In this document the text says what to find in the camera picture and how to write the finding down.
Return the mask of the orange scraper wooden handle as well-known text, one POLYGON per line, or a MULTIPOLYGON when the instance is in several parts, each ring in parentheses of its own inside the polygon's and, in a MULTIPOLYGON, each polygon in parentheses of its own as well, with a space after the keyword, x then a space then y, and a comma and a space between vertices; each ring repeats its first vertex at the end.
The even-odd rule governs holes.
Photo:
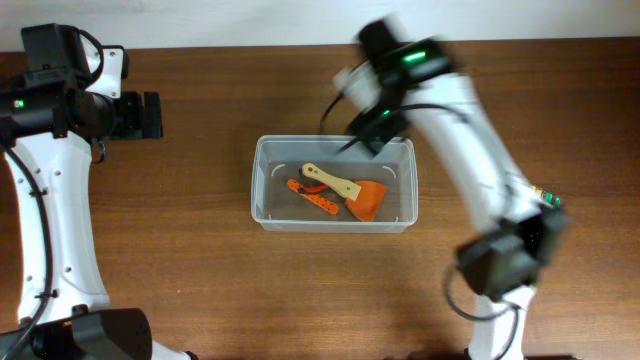
POLYGON ((301 168, 305 177, 319 181, 343 197, 349 211, 362 222, 373 222, 384 201, 387 186, 370 180, 351 181, 329 174, 313 163, 301 168))

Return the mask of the orange socket holder strip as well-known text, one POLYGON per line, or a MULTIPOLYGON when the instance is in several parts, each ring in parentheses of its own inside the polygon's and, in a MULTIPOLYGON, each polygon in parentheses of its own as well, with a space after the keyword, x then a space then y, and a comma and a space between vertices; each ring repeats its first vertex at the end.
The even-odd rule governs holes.
POLYGON ((302 196, 303 198, 305 198, 306 200, 308 200, 312 204, 316 205, 317 207, 321 208, 322 210, 324 210, 325 212, 327 212, 327 213, 329 213, 331 215, 337 215, 338 214, 338 212, 339 212, 338 205, 335 204, 334 202, 329 201, 325 197, 321 196, 321 193, 319 193, 319 194, 300 194, 300 193, 298 193, 297 189, 301 185, 302 185, 301 183, 299 183, 298 181, 296 181, 294 179, 289 179, 287 181, 287 186, 288 186, 289 189, 291 189, 292 191, 296 192, 297 194, 299 194, 300 196, 302 196))

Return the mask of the clear plastic container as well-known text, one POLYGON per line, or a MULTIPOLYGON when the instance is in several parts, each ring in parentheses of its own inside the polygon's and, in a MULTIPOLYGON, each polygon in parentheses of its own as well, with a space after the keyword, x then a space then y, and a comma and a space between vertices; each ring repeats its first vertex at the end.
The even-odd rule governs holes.
POLYGON ((339 135, 265 135, 256 144, 251 214, 267 231, 314 233, 401 233, 418 219, 418 174, 413 143, 392 139, 375 157, 361 145, 345 151, 349 142, 339 135), (353 182, 369 180, 387 187, 372 222, 359 221, 346 200, 327 189, 320 196, 337 206, 331 214, 288 186, 318 181, 303 176, 302 166, 313 163, 331 175, 353 182))

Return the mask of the orange handled pliers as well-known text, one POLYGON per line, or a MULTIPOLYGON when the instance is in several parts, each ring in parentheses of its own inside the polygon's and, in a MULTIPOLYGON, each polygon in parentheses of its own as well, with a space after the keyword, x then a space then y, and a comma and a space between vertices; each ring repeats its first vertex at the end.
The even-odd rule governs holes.
POLYGON ((301 185, 297 192, 300 194, 319 194, 329 189, 329 186, 322 183, 318 186, 303 186, 301 185))

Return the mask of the clear case of screwdriver bits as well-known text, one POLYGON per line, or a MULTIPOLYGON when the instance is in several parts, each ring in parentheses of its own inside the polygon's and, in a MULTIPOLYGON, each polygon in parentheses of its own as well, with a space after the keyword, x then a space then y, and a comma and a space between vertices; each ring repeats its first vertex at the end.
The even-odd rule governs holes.
POLYGON ((533 186, 533 192, 547 205, 552 207, 560 207, 563 204, 563 201, 556 194, 546 191, 540 187, 533 186))

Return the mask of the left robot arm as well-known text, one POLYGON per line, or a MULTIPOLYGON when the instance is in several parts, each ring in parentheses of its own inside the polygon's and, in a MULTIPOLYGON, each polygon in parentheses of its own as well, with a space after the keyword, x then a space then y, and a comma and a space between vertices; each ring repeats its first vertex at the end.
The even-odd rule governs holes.
POLYGON ((109 141, 159 139, 155 92, 125 92, 129 57, 71 25, 21 31, 28 68, 1 91, 1 147, 17 195, 23 278, 5 359, 175 359, 144 312, 114 309, 89 207, 89 171, 109 141))

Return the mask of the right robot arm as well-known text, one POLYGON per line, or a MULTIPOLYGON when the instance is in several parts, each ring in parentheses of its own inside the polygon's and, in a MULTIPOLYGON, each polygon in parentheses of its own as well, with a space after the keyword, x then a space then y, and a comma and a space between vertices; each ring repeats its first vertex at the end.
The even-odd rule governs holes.
POLYGON ((351 142, 376 156, 414 127, 439 156, 477 232, 443 276, 448 306, 474 325, 462 358, 524 358, 527 312, 568 214, 521 172, 443 42, 404 42, 386 19, 365 25, 356 39, 362 63, 335 78, 359 110, 348 126, 351 142))

